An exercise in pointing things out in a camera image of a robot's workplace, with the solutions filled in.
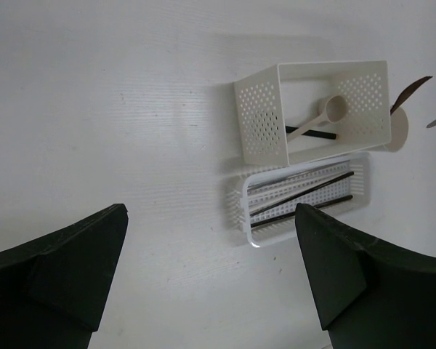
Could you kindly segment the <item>beige plastic spoon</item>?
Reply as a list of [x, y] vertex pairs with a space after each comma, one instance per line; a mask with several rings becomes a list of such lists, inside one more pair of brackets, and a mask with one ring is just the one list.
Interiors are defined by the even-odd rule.
[[348, 112], [347, 101], [341, 95], [332, 95], [325, 97], [318, 105], [319, 115], [313, 120], [298, 127], [298, 130], [286, 136], [287, 143], [295, 140], [297, 137], [304, 135], [308, 130], [320, 126], [322, 123], [335, 124], [341, 121]]

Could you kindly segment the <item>long black chopstick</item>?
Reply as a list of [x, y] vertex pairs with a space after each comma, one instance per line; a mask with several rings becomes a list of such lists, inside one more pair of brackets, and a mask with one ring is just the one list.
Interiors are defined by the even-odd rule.
[[286, 204], [286, 203], [288, 203], [290, 201], [296, 200], [296, 199], [301, 198], [303, 196], [306, 196], [306, 195], [308, 195], [310, 193], [313, 193], [313, 192], [315, 192], [317, 190], [320, 190], [322, 188], [330, 186], [330, 185], [332, 185], [332, 184], [334, 184], [336, 182], [340, 182], [340, 181], [342, 181], [344, 179], [347, 179], [347, 178], [353, 176], [354, 174], [355, 173], [353, 171], [345, 172], [344, 174], [341, 174], [341, 175], [336, 176], [336, 177], [332, 177], [332, 178], [330, 178], [329, 180], [327, 180], [325, 182], [320, 182], [317, 185], [312, 186], [311, 188], [304, 189], [304, 190], [302, 190], [302, 191], [300, 191], [298, 193], [294, 193], [294, 194], [289, 195], [289, 196], [284, 196], [283, 198], [280, 198], [277, 201], [273, 200], [271, 202], [271, 204], [269, 204], [267, 206], [263, 206], [263, 207], [258, 208], [258, 209], [255, 209], [254, 211], [249, 212], [249, 214], [250, 214], [251, 217], [256, 216], [256, 215], [261, 214], [263, 212], [266, 212], [268, 210], [274, 209], [277, 206]]

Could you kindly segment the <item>silver metal chopstick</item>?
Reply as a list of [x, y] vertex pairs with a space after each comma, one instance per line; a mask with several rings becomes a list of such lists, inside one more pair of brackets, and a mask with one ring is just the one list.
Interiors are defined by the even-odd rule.
[[279, 188], [283, 185], [288, 185], [296, 182], [301, 182], [303, 180], [309, 180], [312, 177], [312, 174], [309, 172], [302, 172], [300, 174], [293, 174], [287, 177], [279, 178], [276, 180], [271, 180], [267, 182], [263, 182], [257, 185], [252, 185], [247, 188], [247, 193], [261, 193], [265, 190], [271, 190], [275, 188]]

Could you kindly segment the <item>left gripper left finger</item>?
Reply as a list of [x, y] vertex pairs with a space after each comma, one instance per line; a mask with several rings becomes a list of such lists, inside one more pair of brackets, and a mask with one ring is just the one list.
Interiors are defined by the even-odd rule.
[[88, 348], [127, 228], [113, 204], [0, 252], [0, 348]]

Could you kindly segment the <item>brown wooden fork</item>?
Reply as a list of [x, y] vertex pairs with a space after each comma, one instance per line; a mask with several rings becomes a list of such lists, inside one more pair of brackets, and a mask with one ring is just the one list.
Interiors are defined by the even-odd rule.
[[432, 76], [424, 76], [407, 86], [397, 97], [389, 112], [392, 115], [408, 98], [410, 98], [423, 84], [429, 81]]

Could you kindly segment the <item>grey metal chopstick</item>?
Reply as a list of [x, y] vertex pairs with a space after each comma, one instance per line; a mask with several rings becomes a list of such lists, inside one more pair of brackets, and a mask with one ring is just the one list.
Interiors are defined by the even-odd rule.
[[336, 175], [340, 175], [348, 170], [346, 161], [339, 162], [332, 165], [326, 165], [324, 167], [318, 167], [312, 170], [307, 170], [297, 174], [289, 175], [282, 179], [270, 181], [259, 188], [252, 187], [248, 190], [249, 198], [257, 198], [265, 195], [272, 195], [292, 188], [303, 188], [307, 185], [320, 182]]

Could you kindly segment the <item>black spoon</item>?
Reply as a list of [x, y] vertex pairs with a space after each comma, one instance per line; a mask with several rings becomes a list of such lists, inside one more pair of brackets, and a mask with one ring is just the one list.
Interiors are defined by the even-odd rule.
[[[287, 134], [291, 134], [292, 132], [298, 130], [298, 127], [285, 126], [285, 130]], [[336, 140], [338, 138], [338, 135], [335, 133], [322, 132], [317, 130], [308, 130], [304, 133], [304, 136], [316, 137], [316, 138], [327, 139], [327, 140]]]

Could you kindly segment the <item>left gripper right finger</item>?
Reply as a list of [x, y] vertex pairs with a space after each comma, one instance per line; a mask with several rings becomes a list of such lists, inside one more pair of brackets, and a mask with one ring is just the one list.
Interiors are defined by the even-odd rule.
[[436, 257], [298, 204], [295, 228], [333, 348], [436, 348]]

